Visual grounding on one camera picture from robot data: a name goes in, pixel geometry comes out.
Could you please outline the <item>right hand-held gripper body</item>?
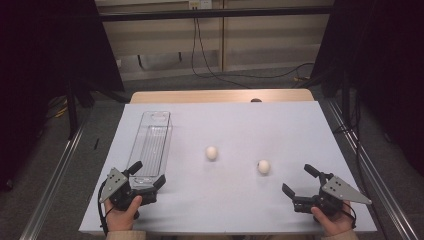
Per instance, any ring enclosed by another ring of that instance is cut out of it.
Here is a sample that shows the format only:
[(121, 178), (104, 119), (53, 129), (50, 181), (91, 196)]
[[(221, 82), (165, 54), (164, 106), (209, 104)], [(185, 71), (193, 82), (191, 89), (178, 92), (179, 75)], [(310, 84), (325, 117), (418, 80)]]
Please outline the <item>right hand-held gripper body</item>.
[(371, 199), (332, 173), (309, 171), (309, 174), (319, 179), (318, 194), (312, 197), (301, 197), (292, 193), (295, 212), (311, 213), (311, 208), (315, 206), (326, 216), (332, 217), (342, 211), (345, 201), (366, 205), (372, 204)]

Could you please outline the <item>white table cover sheet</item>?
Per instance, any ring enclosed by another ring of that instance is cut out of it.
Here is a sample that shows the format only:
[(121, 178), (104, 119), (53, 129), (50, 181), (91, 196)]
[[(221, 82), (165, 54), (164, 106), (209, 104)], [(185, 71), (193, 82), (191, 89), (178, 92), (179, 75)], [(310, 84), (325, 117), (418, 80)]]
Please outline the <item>white table cover sheet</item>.
[[(171, 113), (166, 183), (143, 206), (135, 228), (159, 235), (317, 233), (282, 192), (315, 195), (305, 164), (355, 181), (316, 101), (281, 103), (128, 104), (101, 173), (125, 169), (142, 114)], [(208, 146), (218, 149), (210, 161)], [(268, 174), (257, 170), (267, 160)]]

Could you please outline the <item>person's right hand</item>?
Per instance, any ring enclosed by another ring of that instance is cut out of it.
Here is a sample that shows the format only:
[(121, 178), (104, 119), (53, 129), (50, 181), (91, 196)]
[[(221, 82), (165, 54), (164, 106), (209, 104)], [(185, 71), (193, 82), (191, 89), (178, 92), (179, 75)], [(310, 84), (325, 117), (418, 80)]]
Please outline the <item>person's right hand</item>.
[(350, 203), (345, 201), (343, 209), (331, 218), (328, 218), (318, 207), (312, 207), (311, 213), (321, 224), (325, 237), (332, 237), (352, 229)]

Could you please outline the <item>person's left hand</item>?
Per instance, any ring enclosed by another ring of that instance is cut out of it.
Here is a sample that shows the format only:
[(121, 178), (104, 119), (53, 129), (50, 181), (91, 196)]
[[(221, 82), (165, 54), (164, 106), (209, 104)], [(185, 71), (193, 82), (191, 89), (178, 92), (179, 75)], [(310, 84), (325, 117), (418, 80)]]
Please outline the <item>person's left hand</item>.
[(133, 229), (134, 216), (142, 203), (142, 197), (135, 197), (126, 211), (119, 211), (114, 208), (112, 202), (107, 199), (104, 202), (107, 212), (106, 222), (110, 232), (130, 231)]

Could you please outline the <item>black stand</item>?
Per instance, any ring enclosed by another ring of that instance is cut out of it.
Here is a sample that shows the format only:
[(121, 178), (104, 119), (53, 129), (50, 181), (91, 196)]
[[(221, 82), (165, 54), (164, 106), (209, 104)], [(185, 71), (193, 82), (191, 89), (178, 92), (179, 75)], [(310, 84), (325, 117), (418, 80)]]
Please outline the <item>black stand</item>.
[(115, 100), (118, 103), (130, 102), (128, 97), (120, 95), (116, 91), (110, 90), (99, 83), (95, 83), (94, 81), (73, 80), (69, 78), (66, 81), (66, 100), (70, 127), (68, 137), (69, 140), (71, 140), (77, 134), (77, 131), (80, 127), (78, 122), (76, 101), (79, 101), (83, 108), (93, 107), (95, 100), (91, 95), (92, 91), (99, 92), (101, 95)]

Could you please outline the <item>metal floor rail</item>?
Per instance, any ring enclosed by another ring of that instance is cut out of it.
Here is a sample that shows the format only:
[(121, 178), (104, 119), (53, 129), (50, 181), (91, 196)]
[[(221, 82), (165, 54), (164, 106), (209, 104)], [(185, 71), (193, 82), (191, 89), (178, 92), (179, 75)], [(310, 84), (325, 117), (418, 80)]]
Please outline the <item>metal floor rail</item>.
[(383, 239), (419, 240), (405, 212), (361, 144), (360, 135), (347, 125), (335, 100), (328, 100), (326, 105), (336, 124), (336, 134), (343, 138), (353, 154), (348, 160), (355, 167), (360, 189), (374, 198), (369, 210)]
[(51, 176), (19, 240), (37, 240), (64, 175), (73, 158), (76, 148), (79, 145), (88, 118), (88, 115), (83, 116), (77, 123), (77, 128), (74, 131), (73, 136), (67, 141), (66, 147), (59, 159), (53, 175)]

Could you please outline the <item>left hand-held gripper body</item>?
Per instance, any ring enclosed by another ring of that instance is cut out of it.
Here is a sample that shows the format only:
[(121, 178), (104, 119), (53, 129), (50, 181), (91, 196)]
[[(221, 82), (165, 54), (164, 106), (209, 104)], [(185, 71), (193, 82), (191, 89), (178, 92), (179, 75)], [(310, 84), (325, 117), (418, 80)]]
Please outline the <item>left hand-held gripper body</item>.
[(153, 186), (149, 187), (132, 187), (130, 185), (130, 177), (127, 169), (119, 171), (112, 168), (107, 174), (106, 180), (102, 183), (99, 203), (104, 203), (109, 199), (114, 207), (120, 211), (126, 211), (136, 196), (143, 198), (143, 205), (156, 202), (157, 193), (154, 192)]

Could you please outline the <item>clear plastic container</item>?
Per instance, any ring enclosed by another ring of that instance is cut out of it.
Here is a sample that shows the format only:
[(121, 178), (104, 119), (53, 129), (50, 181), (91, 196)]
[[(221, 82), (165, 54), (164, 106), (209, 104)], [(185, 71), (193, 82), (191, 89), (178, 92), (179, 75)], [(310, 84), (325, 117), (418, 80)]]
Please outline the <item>clear plastic container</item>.
[(153, 187), (165, 174), (172, 129), (170, 112), (146, 111), (142, 114), (127, 164), (130, 168), (137, 162), (142, 163), (139, 170), (129, 175), (133, 189)]

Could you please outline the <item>beige counter cabinet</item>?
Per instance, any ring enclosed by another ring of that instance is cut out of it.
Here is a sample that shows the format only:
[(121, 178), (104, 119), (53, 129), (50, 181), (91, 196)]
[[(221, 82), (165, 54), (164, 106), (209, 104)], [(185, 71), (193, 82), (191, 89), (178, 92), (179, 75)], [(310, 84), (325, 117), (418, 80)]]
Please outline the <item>beige counter cabinet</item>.
[[(189, 0), (95, 0), (102, 13), (190, 10)], [(211, 9), (332, 6), (334, 0), (212, 0)], [(123, 80), (289, 67), (313, 62), (329, 16), (106, 22)]]

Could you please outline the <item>black horizontal frame bar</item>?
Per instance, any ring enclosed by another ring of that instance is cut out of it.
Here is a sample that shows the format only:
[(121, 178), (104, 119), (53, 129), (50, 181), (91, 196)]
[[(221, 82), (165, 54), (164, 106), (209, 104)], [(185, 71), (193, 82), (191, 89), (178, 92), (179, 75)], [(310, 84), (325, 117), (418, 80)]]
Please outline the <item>black horizontal frame bar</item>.
[(102, 22), (330, 14), (332, 6), (102, 13)]

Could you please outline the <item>white wall outlet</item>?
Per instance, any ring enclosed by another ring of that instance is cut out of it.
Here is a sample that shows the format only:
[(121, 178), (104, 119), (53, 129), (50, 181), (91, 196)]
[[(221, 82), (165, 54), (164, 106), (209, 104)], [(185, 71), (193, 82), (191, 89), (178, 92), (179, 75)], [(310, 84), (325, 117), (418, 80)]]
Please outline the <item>white wall outlet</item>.
[(189, 0), (190, 10), (210, 10), (212, 8), (212, 0)]

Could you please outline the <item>black curtain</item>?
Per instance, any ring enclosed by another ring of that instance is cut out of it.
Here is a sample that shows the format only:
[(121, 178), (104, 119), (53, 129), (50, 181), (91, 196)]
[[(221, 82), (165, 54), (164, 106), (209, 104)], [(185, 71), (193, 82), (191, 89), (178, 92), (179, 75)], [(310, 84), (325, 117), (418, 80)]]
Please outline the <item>black curtain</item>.
[(424, 177), (424, 0), (334, 0), (312, 76), (356, 87)]
[(0, 191), (26, 161), (55, 97), (124, 89), (95, 0), (0, 0)]

